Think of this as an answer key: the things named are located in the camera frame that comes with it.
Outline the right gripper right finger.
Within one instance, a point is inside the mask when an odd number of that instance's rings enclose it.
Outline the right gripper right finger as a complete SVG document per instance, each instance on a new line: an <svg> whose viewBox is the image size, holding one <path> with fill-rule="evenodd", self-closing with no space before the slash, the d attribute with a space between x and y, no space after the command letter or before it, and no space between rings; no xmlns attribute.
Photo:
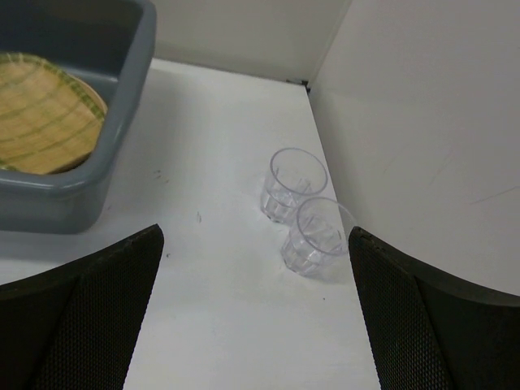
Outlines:
<svg viewBox="0 0 520 390"><path fill-rule="evenodd" d="M517 389L519 298L349 234L357 294L382 389Z"/></svg>

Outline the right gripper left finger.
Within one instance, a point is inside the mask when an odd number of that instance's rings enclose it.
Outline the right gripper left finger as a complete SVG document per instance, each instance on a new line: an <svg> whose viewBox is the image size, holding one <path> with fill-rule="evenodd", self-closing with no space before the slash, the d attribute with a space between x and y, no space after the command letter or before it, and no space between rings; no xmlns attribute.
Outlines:
<svg viewBox="0 0 520 390"><path fill-rule="evenodd" d="M164 236L157 225L1 287L3 389L121 389Z"/></svg>

